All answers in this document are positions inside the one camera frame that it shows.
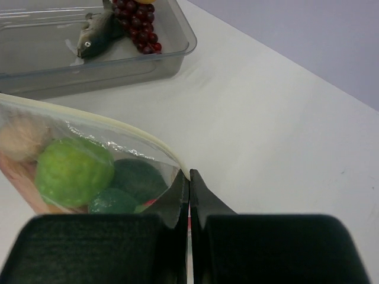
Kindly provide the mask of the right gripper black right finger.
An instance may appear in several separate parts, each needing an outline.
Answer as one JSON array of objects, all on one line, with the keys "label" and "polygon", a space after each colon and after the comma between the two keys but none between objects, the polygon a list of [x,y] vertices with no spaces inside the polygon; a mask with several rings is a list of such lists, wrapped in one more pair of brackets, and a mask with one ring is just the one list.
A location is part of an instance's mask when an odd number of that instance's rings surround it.
[{"label": "right gripper black right finger", "polygon": [[369,283],[346,227],[325,214],[238,214],[190,171],[195,283]]}]

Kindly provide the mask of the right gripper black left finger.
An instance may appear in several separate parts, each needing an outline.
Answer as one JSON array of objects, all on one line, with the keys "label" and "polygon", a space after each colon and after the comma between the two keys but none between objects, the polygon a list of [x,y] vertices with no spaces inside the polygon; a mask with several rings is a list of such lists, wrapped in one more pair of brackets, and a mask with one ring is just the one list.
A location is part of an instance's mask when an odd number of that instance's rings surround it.
[{"label": "right gripper black left finger", "polygon": [[2,283],[186,283],[190,183],[139,214],[41,215],[20,231]]}]

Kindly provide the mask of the green cucumber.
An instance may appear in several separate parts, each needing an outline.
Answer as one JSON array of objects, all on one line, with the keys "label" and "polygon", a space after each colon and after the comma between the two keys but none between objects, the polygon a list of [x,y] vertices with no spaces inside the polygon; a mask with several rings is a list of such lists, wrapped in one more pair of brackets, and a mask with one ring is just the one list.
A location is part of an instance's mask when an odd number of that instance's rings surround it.
[{"label": "green cucumber", "polygon": [[108,188],[96,194],[88,204],[90,214],[131,214],[138,202],[128,193]]}]

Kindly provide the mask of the red chili pepper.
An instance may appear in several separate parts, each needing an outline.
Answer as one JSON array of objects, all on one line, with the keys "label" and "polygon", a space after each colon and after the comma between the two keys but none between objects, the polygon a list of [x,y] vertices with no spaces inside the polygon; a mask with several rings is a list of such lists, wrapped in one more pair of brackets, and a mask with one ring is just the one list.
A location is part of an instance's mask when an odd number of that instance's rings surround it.
[{"label": "red chili pepper", "polygon": [[156,201],[157,201],[157,199],[151,199],[151,200],[147,201],[146,203],[144,203],[143,205],[144,205],[144,206],[151,206],[151,205],[154,204]]}]

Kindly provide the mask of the green lime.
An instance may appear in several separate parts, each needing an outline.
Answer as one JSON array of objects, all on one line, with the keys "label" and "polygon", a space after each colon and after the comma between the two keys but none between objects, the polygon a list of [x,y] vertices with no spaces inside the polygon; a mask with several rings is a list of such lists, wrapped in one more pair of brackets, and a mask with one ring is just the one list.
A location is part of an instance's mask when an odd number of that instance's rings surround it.
[{"label": "green lime", "polygon": [[114,172],[113,155],[100,143],[61,138],[39,155],[34,184],[44,202],[77,208],[106,189]]}]

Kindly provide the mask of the green avocado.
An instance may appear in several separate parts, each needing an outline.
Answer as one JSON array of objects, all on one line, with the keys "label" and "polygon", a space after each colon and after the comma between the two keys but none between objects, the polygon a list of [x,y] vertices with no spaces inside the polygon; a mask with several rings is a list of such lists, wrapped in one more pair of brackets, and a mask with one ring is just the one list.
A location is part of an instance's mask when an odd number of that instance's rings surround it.
[{"label": "green avocado", "polygon": [[160,171],[147,162],[120,159],[114,162],[114,169],[111,187],[126,192],[140,204],[157,199],[169,188]]}]

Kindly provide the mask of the clear zip top bag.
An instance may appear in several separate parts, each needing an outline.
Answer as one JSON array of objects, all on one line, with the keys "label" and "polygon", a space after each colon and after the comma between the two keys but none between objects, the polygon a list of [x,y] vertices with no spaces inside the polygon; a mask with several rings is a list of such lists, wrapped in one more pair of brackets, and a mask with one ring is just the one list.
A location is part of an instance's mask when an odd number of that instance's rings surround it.
[{"label": "clear zip top bag", "polygon": [[189,178],[156,137],[126,123],[1,95],[1,172],[37,214],[140,213]]}]

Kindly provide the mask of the white garlic clove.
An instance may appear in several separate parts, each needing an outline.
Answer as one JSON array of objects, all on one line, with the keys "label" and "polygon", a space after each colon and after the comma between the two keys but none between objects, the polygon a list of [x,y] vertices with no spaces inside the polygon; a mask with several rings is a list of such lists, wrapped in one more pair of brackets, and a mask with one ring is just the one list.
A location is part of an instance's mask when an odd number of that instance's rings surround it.
[{"label": "white garlic clove", "polygon": [[16,162],[31,162],[52,140],[52,129],[40,119],[13,117],[1,127],[1,152]]}]

